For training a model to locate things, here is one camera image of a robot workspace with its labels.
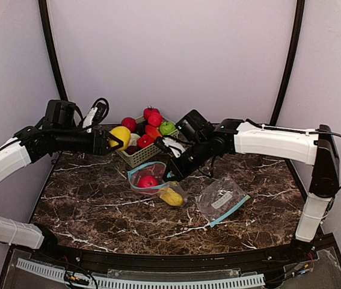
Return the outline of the yellow lemon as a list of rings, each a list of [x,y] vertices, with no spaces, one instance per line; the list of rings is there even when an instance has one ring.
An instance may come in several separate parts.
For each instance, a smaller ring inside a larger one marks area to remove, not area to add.
[[[129,146],[131,131],[127,127],[117,126],[110,130],[109,133],[123,142],[123,146],[118,148],[117,151],[124,151]]]

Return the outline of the white cabbage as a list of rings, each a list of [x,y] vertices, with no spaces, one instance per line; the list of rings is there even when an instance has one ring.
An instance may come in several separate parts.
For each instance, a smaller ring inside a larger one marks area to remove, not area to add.
[[[140,135],[136,133],[131,134],[131,139],[129,141],[129,146],[138,146],[138,140],[141,138]]]

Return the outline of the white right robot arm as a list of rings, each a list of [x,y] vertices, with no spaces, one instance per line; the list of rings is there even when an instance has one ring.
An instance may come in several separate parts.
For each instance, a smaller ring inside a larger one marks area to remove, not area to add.
[[[225,154],[259,154],[299,161],[313,167],[312,180],[295,239],[311,242],[327,209],[341,189],[340,161],[327,125],[317,129],[292,129],[258,124],[250,119],[224,119],[215,126],[197,110],[191,110],[176,125],[185,141],[165,135],[155,140],[169,159],[164,181],[181,181],[209,159]]]

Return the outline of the small clear zip bag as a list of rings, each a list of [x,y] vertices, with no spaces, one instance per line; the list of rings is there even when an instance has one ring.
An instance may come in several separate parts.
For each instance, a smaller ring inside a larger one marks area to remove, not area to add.
[[[250,196],[230,177],[223,177],[208,185],[195,197],[199,212],[213,228],[238,210]]]

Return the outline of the green apple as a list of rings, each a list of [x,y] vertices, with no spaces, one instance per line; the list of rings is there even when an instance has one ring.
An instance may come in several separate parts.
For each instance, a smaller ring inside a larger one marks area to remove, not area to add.
[[[176,126],[173,122],[162,122],[161,125],[159,126],[159,132],[162,135],[170,135],[176,130]]]

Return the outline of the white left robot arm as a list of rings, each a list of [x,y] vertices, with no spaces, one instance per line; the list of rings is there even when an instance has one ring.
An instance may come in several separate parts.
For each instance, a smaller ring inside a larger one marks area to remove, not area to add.
[[[0,182],[45,155],[69,151],[104,156],[122,148],[121,139],[99,128],[108,113],[105,98],[97,99],[86,116],[74,102],[50,100],[36,125],[21,129],[0,147]],[[39,250],[56,242],[42,225],[0,216],[0,243]]]

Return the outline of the dark eggplant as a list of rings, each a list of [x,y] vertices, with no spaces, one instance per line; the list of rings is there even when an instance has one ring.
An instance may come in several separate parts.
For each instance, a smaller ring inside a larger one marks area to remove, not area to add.
[[[137,127],[135,133],[142,136],[146,133],[145,128],[148,125],[148,122],[145,120],[143,122],[137,123]]]

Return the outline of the black table front rail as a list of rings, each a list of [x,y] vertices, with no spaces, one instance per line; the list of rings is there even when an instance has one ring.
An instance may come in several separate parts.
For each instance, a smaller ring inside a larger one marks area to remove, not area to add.
[[[89,272],[107,272],[109,269],[191,272],[193,270],[220,270],[239,268],[243,272],[271,272],[283,266],[295,264],[288,258],[288,244],[265,249],[215,253],[208,255],[132,255],[82,250],[57,245],[51,252],[33,250],[31,256],[54,264],[62,263],[70,268],[80,267]]]

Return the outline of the red bell pepper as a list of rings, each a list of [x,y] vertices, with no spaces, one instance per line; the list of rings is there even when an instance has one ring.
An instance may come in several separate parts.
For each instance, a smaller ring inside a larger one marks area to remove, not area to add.
[[[144,149],[154,143],[154,139],[151,136],[144,134],[137,140],[137,146],[141,149]]]

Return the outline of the green perforated plastic basket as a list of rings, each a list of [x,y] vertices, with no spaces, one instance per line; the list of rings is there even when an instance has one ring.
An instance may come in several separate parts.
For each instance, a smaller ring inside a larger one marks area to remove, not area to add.
[[[138,152],[129,155],[126,151],[117,151],[117,154],[128,164],[131,168],[135,168],[142,163],[145,163],[155,155],[159,154],[161,150],[154,144],[150,144],[144,149],[140,149]]]

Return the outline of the red apple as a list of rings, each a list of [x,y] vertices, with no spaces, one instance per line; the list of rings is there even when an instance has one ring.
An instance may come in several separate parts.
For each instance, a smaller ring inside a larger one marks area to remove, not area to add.
[[[159,185],[159,182],[152,175],[141,177],[137,184],[139,188],[150,188],[150,187],[156,187],[157,185]]]

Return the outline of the orange pepper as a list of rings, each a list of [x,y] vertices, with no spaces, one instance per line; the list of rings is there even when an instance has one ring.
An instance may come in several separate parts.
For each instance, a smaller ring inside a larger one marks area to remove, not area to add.
[[[158,137],[162,137],[162,134],[159,132],[159,130],[151,125],[145,126],[145,133],[154,140],[156,140]]]

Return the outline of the large clear zip bag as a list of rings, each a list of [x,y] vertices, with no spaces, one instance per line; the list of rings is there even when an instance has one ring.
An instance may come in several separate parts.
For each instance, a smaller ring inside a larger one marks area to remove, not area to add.
[[[177,181],[162,179],[166,165],[159,161],[144,163],[127,173],[131,190],[143,196],[156,196],[172,207],[182,207],[187,196]]]

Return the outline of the pink-red wrinkled fruit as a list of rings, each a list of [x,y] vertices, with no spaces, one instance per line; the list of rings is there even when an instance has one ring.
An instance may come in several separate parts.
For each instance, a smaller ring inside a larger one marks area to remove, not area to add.
[[[163,123],[163,117],[160,113],[153,112],[148,118],[148,124],[154,126],[155,128],[159,128]]]

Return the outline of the yellow wrinkled banana-like fruit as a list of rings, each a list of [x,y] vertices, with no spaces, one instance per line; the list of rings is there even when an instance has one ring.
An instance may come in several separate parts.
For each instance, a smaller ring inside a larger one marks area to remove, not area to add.
[[[172,207],[182,207],[185,202],[185,192],[177,182],[170,182],[158,193],[160,199]]]

